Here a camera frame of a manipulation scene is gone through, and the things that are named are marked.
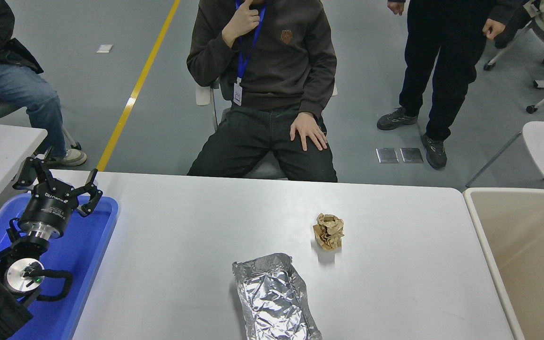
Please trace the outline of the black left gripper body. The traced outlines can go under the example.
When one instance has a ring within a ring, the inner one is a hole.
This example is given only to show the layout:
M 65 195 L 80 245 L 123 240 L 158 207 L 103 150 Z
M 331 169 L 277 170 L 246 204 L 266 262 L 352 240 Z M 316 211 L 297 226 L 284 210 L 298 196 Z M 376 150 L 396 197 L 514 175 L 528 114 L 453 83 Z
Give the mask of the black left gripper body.
M 78 208 L 76 196 L 66 196 L 58 189 L 51 192 L 47 185 L 37 185 L 25 211 L 18 221 L 18 227 L 26 233 L 39 226 L 48 226 L 53 235 L 64 235 L 73 211 Z

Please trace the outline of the lanyard person's right hand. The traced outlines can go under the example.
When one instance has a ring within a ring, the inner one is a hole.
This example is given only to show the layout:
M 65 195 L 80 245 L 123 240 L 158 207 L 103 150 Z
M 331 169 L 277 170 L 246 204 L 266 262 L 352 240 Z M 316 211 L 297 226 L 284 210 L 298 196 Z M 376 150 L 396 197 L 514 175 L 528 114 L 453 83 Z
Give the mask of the lanyard person's right hand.
M 252 5 L 259 6 L 264 0 L 244 0 L 239 4 L 229 23 L 223 28 L 221 35 L 225 44 L 233 49 L 235 41 L 259 26 L 260 15 Z

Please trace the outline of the standing person's left hand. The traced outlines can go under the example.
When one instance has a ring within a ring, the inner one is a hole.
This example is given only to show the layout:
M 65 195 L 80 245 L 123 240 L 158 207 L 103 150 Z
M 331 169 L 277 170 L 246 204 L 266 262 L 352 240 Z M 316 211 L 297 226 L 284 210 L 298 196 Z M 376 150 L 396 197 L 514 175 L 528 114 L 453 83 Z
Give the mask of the standing person's left hand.
M 482 34 L 486 39 L 494 41 L 506 28 L 504 23 L 488 18 L 482 27 Z

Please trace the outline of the lanyard person's left hand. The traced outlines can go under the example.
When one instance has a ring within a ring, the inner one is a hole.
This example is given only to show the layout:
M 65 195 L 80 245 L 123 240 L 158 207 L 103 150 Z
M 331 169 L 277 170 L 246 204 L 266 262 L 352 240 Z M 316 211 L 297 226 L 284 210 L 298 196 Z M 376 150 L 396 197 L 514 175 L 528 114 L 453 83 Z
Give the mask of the lanyard person's left hand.
M 322 129 L 317 125 L 315 117 L 310 112 L 300 112 L 290 125 L 290 140 L 293 142 L 299 137 L 301 148 L 308 151 L 308 141 L 312 142 L 315 149 L 323 151 L 328 149 L 328 140 Z

